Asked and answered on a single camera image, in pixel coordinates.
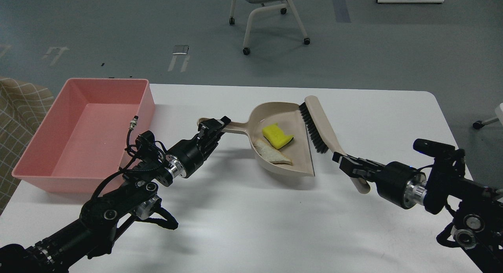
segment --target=gray chair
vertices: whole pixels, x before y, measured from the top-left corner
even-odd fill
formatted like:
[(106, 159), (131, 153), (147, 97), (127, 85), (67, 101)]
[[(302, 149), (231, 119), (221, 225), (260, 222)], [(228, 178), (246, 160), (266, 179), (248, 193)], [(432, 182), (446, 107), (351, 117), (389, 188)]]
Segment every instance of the gray chair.
[[(309, 40), (309, 37), (307, 36), (306, 29), (304, 28), (304, 25), (302, 24), (302, 21), (300, 20), (299, 14), (297, 12), (297, 9), (295, 8), (295, 5), (293, 4), (292, 0), (246, 0), (248, 3), (251, 4), (261, 4), (261, 8), (256, 8), (250, 13), (250, 16), (248, 17), (248, 23), (246, 24), (246, 33), (244, 34), (244, 42), (243, 42), (243, 54), (244, 55), (249, 55), (251, 50), (248, 46), (249, 41), (250, 41), (250, 30), (252, 29), (252, 23), (253, 23), (253, 17), (255, 14), (259, 12), (265, 12), (265, 11), (272, 11), (272, 10), (280, 10), (281, 14), (286, 14), (287, 9), (290, 9), (291, 12), (293, 13), (295, 19), (297, 20), (297, 24), (299, 24), (299, 28), (302, 32), (302, 35), (304, 36), (304, 44), (308, 45), (311, 40)], [(281, 1), (281, 4), (275, 4), (271, 6), (266, 6), (265, 3), (271, 3), (271, 2), (278, 2)], [(231, 8), (230, 8), (230, 18), (229, 18), (229, 24), (233, 25), (234, 24), (234, 10), (236, 7), (236, 0), (232, 0)]]

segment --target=dustpan handle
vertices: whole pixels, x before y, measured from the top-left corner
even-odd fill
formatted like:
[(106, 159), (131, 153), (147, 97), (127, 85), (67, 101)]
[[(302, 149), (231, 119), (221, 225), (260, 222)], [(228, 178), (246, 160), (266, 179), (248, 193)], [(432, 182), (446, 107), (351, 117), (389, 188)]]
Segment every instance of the dustpan handle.
[[(197, 121), (197, 124), (199, 125), (200, 122), (206, 121), (207, 119), (209, 118), (201, 118)], [(248, 123), (238, 123), (232, 121), (222, 131), (225, 133), (241, 134), (248, 136)]]

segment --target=connector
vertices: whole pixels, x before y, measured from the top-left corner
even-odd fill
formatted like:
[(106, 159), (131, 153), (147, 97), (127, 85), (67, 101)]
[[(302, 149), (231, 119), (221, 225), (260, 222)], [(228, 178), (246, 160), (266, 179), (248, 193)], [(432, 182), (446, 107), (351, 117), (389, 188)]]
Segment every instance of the connector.
[(138, 124), (138, 116), (135, 115), (135, 117), (133, 117), (133, 120), (131, 120), (131, 122), (129, 122), (129, 129), (134, 130), (134, 127), (137, 124)]

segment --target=plaid fabric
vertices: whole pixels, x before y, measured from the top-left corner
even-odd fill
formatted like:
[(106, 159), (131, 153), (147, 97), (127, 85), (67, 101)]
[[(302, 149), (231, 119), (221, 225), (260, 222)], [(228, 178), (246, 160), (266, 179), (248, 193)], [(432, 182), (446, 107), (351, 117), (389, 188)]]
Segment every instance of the plaid fabric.
[(0, 76), (0, 214), (19, 185), (12, 169), (52, 102), (47, 88)]

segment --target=beige dustpan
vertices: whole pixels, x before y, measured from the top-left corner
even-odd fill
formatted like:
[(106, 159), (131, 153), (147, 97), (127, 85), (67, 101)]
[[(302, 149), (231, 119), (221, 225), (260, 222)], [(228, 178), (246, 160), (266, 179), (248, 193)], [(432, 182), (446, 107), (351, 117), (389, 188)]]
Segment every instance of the beige dustpan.
[[(198, 124), (207, 119), (199, 119)], [(253, 146), (253, 142), (259, 138), (266, 141), (262, 135), (262, 128), (275, 123), (278, 123), (285, 135), (294, 136), (293, 141), (280, 150), (284, 155), (292, 159), (293, 165), (267, 162)], [(262, 103), (253, 109), (248, 122), (231, 122), (223, 131), (247, 135), (257, 162), (268, 171), (287, 176), (314, 176), (306, 126), (300, 114), (299, 105), (296, 103)]]

